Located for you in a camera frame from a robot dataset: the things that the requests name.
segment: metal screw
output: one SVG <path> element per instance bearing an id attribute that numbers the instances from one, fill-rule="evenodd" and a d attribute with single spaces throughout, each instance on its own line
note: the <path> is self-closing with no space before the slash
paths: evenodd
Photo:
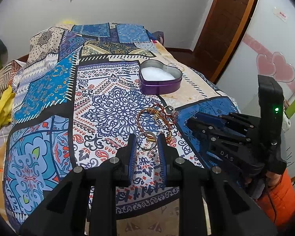
<path id="1" fill-rule="evenodd" d="M 74 171 L 75 173 L 80 173 L 80 172 L 82 172 L 82 170 L 83 170 L 83 168 L 82 168 L 81 166 L 76 166 L 76 167 L 73 169 L 73 171 Z"/>
<path id="2" fill-rule="evenodd" d="M 212 171 L 213 171 L 213 173 L 216 173 L 216 174 L 220 174 L 222 172 L 220 167 L 213 167 Z"/>
<path id="3" fill-rule="evenodd" d="M 175 159 L 175 162 L 178 163 L 178 164 L 183 164 L 185 162 L 185 159 L 182 158 L 182 157 L 178 157 Z"/>
<path id="4" fill-rule="evenodd" d="M 109 161 L 113 164 L 116 164 L 117 162 L 119 162 L 119 158 L 118 157 L 112 157 L 109 159 Z"/>

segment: patchwork bedspread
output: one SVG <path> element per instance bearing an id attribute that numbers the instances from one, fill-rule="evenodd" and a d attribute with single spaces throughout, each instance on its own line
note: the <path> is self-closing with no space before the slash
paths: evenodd
<path id="1" fill-rule="evenodd" d="M 92 168 L 115 156 L 129 134 L 139 133 L 139 111 L 155 103 L 179 111 L 170 146 L 197 166 L 216 164 L 216 157 L 199 153 L 201 143 L 185 121 L 198 111 L 238 112 L 235 101 L 201 73 L 177 62 L 143 26 L 62 25 L 37 34 L 30 46 L 27 66 L 19 72 L 4 165 L 5 209 L 14 229 L 72 168 Z M 160 96 L 142 94 L 139 65 L 148 59 L 179 68 L 180 89 Z M 144 129 L 162 132 L 151 116 L 142 118 Z M 131 186 L 116 189 L 117 218 L 160 208 L 178 193 L 178 187 L 163 185 L 157 148 L 138 149 Z M 128 223 L 125 230 L 136 226 Z M 157 231 L 157 225 L 151 228 Z"/>

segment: yellow plush toy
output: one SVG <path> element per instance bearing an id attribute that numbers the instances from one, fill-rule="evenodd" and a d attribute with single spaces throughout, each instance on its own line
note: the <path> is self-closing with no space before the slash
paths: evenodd
<path id="1" fill-rule="evenodd" d="M 0 99 L 0 128 L 3 125 L 8 124 L 12 121 L 11 110 L 13 105 L 13 99 L 15 93 L 13 93 L 11 86 L 6 89 Z"/>

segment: orange sleeve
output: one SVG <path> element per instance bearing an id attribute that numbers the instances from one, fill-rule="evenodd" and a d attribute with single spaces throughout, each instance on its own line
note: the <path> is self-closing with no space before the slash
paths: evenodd
<path id="1" fill-rule="evenodd" d="M 280 182 L 269 189 L 272 202 L 277 210 L 275 225 L 279 228 L 284 226 L 295 212 L 295 190 L 287 170 L 281 176 Z M 267 193 L 263 192 L 257 200 L 257 204 L 263 209 L 267 216 L 274 221 L 274 210 L 271 206 Z"/>

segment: baseboard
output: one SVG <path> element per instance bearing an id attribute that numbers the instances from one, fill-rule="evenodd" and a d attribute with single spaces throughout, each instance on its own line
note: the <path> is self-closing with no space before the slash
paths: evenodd
<path id="1" fill-rule="evenodd" d="M 179 48 L 165 48 L 168 52 L 183 52 L 183 53 L 189 53 L 192 54 L 192 50 L 188 49 L 179 49 Z"/>

